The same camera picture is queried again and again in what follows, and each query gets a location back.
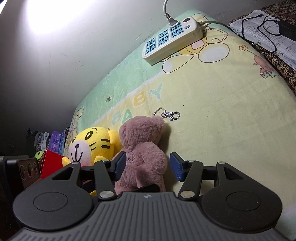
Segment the newspaper sheets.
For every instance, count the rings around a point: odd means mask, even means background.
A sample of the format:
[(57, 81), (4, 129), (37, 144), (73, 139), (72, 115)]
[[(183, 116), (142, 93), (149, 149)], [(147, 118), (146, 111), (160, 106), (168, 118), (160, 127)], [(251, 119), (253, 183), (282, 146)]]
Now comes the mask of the newspaper sheets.
[(241, 37), (276, 54), (295, 69), (295, 40), (280, 33), (281, 22), (264, 11), (254, 10), (246, 17), (232, 22), (229, 27)]

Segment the pink teddy bear plush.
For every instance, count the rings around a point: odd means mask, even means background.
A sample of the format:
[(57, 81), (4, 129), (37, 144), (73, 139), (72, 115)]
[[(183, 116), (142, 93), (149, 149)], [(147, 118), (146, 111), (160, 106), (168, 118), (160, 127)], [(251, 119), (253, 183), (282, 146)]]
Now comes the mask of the pink teddy bear plush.
[(136, 116), (126, 121), (119, 129), (121, 149), (126, 153), (126, 166), (118, 181), (115, 192), (134, 191), (156, 184), (164, 192), (164, 173), (168, 161), (158, 147), (165, 122), (160, 116)]

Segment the purple tissue pack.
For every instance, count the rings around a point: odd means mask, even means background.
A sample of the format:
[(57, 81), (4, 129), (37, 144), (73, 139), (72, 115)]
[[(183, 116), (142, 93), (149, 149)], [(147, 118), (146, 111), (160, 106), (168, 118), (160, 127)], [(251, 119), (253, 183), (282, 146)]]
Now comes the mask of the purple tissue pack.
[(59, 147), (60, 147), (60, 141), (61, 141), (61, 133), (58, 131), (53, 131), (49, 139), (47, 150), (58, 153)]

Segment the red cardboard box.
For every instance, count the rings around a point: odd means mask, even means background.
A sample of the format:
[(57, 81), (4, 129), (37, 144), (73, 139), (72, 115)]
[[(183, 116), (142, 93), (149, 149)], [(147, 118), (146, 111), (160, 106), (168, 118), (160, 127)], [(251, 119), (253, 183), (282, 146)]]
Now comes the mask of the red cardboard box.
[(51, 150), (47, 150), (39, 161), (41, 179), (45, 179), (51, 174), (63, 168), (62, 157)]

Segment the white power strip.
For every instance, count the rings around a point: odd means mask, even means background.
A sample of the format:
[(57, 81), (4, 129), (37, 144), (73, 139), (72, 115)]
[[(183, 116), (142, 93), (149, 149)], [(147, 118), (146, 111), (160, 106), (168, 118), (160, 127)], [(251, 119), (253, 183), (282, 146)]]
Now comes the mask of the white power strip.
[(144, 45), (142, 58), (155, 65), (202, 38), (201, 25), (193, 17), (185, 18), (151, 37)]

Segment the baby print bed sheet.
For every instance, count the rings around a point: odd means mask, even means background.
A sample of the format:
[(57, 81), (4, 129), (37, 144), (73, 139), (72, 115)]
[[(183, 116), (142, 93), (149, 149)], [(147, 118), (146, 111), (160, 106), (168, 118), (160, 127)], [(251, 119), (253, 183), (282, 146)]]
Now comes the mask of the baby print bed sheet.
[(295, 95), (267, 60), (220, 25), (156, 65), (137, 48), (76, 108), (66, 142), (159, 108), (177, 111), (160, 147), (205, 165), (225, 161), (282, 200), (277, 230), (295, 239)]

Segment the yellow tiger plush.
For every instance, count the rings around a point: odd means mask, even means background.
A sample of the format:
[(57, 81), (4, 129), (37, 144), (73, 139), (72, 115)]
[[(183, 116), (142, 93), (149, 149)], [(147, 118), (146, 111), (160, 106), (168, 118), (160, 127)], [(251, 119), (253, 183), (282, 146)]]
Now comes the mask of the yellow tiger plush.
[[(70, 142), (68, 154), (62, 157), (62, 165), (79, 163), (82, 168), (91, 171), (96, 162), (113, 160), (122, 148), (118, 131), (102, 126), (90, 127)], [(83, 174), (82, 186), (91, 196), (97, 195), (94, 174)]]

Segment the pile of folded clothes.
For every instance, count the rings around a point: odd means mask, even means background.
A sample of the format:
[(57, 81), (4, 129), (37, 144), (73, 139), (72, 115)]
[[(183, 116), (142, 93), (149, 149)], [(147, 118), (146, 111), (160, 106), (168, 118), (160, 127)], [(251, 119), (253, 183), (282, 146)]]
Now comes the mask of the pile of folded clothes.
[(26, 129), (25, 154), (34, 157), (37, 152), (44, 152), (49, 144), (50, 134), (48, 132), (31, 131)]

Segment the silver keychain clasp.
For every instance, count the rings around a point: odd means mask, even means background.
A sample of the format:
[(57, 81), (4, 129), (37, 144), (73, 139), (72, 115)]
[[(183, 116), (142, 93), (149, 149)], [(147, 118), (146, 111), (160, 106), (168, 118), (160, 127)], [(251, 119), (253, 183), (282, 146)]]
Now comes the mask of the silver keychain clasp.
[(162, 118), (168, 118), (170, 121), (178, 120), (181, 116), (178, 111), (166, 111), (165, 108), (157, 108), (153, 112), (153, 116), (156, 116), (157, 113), (161, 113)]

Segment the green frog plush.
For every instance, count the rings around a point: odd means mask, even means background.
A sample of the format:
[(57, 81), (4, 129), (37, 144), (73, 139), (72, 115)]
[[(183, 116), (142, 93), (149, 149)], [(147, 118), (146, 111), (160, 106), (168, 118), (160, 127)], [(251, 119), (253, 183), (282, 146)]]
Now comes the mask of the green frog plush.
[(41, 158), (43, 157), (44, 153), (45, 153), (44, 151), (38, 151), (38, 152), (36, 152), (36, 154), (34, 155), (34, 158), (36, 158), (37, 161), (39, 162), (39, 161), (41, 160)]

